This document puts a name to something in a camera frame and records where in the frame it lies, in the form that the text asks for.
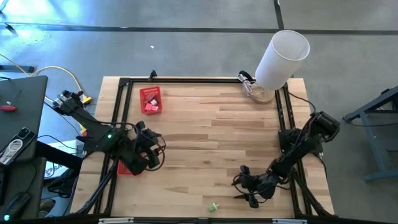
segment yellow cable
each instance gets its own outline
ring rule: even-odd
[[[4,56],[3,54],[0,54],[0,56],[2,56],[2,57],[4,57],[5,59],[7,59],[9,62],[11,62],[11,63],[12,63],[13,65],[15,65],[17,68],[19,68],[20,71],[22,71],[23,73],[25,73],[25,75],[27,75],[28,77],[33,77],[33,76],[35,76],[35,75],[38,75],[41,71],[46,70],[46,69],[49,69],[49,68],[61,69],[61,70],[63,70],[64,72],[68,73],[70,76],[72,76],[72,78],[75,80],[75,83],[77,84],[77,87],[79,88],[79,90],[80,90],[80,91],[83,91],[83,89],[82,89],[82,87],[80,86],[80,83],[79,83],[79,81],[77,80],[76,76],[75,76],[71,71],[67,70],[66,68],[62,68],[62,67],[59,67],[59,66],[47,66],[47,67],[41,68],[41,69],[37,70],[36,72],[34,72],[34,73],[32,73],[32,74],[29,75],[29,74],[26,73],[25,70],[23,70],[19,65],[17,65],[16,63],[14,63],[12,60],[8,59],[8,58],[7,58],[6,56]],[[45,95],[45,99],[48,100],[48,101],[50,101],[50,102],[53,102],[47,95]]]

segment red box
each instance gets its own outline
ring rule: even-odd
[[[150,97],[149,100],[147,100],[148,96],[155,95],[155,97]],[[162,111],[162,96],[160,95],[160,87],[155,86],[155,87],[150,87],[150,88],[143,88],[139,90],[139,98],[141,101],[141,113],[143,114],[154,114],[154,113],[160,113]],[[156,99],[157,101],[157,110],[150,110],[147,111],[145,110],[145,105],[147,103],[150,103],[151,100]]]

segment computer mouse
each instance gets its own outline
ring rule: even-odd
[[[8,203],[6,212],[3,216],[4,221],[20,219],[24,207],[30,200],[30,195],[26,192],[16,194]]]

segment wooden table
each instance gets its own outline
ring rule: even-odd
[[[120,77],[104,77],[95,117],[111,121]],[[307,98],[304,81],[291,78],[289,91]],[[139,90],[160,86],[163,112],[144,115]],[[123,112],[124,98],[118,118]],[[309,118],[306,102],[291,97],[297,127]],[[135,83],[128,122],[143,120],[167,141],[164,166],[156,172],[119,176],[112,216],[130,217],[223,217],[290,218],[294,216],[290,191],[276,188],[275,195],[260,208],[250,208],[231,186],[240,165],[261,174],[280,156],[276,103],[257,105],[242,93],[240,84],[225,83]],[[97,152],[83,161],[71,212],[77,211],[98,186],[104,154]],[[325,172],[313,155],[303,158],[307,184],[314,196],[333,213]],[[102,207],[106,204],[108,187]],[[302,194],[298,191],[301,208]],[[208,206],[220,204],[210,213]]]

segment small green object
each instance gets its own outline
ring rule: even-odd
[[[217,210],[217,207],[218,207],[219,205],[216,205],[215,203],[212,203],[210,206],[209,206],[209,212],[215,212],[216,210]]]

